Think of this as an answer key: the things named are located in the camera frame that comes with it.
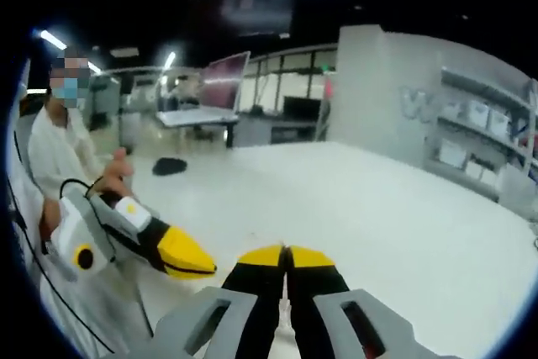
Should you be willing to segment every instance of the hand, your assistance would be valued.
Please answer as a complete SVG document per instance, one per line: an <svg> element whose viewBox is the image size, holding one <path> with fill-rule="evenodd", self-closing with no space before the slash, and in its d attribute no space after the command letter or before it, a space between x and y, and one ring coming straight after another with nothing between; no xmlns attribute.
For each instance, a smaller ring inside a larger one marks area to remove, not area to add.
<svg viewBox="0 0 538 359"><path fill-rule="evenodd" d="M90 189L89 195L112 191L120 197L132 197L133 192L122 181L133 175L133 167L125 160L127 152L121 147L114 152L113 160L104 168L103 177Z"/></svg>

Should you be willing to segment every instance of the ceiling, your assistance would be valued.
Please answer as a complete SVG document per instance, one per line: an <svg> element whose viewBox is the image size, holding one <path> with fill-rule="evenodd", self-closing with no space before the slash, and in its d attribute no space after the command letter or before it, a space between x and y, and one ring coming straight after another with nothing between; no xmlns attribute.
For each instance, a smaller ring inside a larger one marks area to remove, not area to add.
<svg viewBox="0 0 538 359"><path fill-rule="evenodd" d="M204 66L238 50L260 55L337 42L343 24L380 24L473 46L538 77L536 0L294 0L291 38L230 38L222 44L189 40L182 30L188 0L20 1L32 25L82 47L102 68L159 65L170 50L179 50L184 65ZM125 46L137 47L140 56L110 55Z"/></svg>

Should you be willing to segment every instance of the wall logo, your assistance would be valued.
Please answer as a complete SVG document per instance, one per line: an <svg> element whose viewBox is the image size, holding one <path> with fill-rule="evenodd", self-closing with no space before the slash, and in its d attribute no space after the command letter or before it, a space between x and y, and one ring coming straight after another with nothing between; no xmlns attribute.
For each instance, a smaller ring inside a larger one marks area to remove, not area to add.
<svg viewBox="0 0 538 359"><path fill-rule="evenodd" d="M435 118L435 96L419 88L401 86L398 89L400 110L409 120L418 119L423 124Z"/></svg>

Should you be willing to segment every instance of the gray gripper housing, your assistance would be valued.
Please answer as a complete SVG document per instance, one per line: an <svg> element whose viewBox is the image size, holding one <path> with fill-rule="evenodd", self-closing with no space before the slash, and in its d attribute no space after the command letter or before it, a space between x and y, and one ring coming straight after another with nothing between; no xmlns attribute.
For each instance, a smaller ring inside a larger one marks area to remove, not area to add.
<svg viewBox="0 0 538 359"><path fill-rule="evenodd" d="M210 338L204 359L235 359L256 300L257 296L247 293L205 288L163 317L151 341L133 346L126 355L105 358L193 359ZM317 296L314 302L329 332L335 359L365 358L361 342L344 312L344 307L352 302L359 305L382 341L384 353L379 359L459 359L438 356L418 344L413 326L407 320L363 290Z"/></svg>

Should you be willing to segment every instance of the yellow circle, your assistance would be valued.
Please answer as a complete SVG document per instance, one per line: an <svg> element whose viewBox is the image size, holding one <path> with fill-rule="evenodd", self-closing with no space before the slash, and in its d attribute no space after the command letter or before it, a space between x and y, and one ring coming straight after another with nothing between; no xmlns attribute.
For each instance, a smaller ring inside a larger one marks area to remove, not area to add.
<svg viewBox="0 0 538 359"><path fill-rule="evenodd" d="M81 252L83 252L84 250L89 250L89 251L92 251L92 247L89 245L89 244L80 244L76 249L75 249L75 254L73 255L73 262L75 263L75 265L77 267L79 267L80 269L82 269L83 271L86 271L85 268L82 268L80 266L80 264L78 263L78 256L81 254Z"/></svg>

